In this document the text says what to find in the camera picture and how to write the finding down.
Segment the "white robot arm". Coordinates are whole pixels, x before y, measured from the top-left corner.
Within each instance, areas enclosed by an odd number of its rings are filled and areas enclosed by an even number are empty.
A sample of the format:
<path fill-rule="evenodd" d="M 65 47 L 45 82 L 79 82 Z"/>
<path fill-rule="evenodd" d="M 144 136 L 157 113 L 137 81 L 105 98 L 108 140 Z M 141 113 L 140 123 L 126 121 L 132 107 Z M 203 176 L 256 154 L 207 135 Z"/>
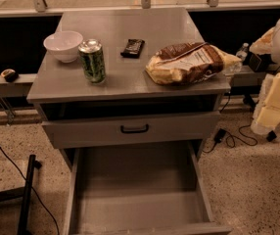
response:
<path fill-rule="evenodd" d="M 253 54 L 269 54 L 271 60 L 280 65 L 280 19 L 275 27 L 255 41 L 250 51 Z M 280 71 L 276 75 L 267 75 L 258 95 L 258 103 L 251 124 L 253 133 L 266 135 L 280 123 Z"/>

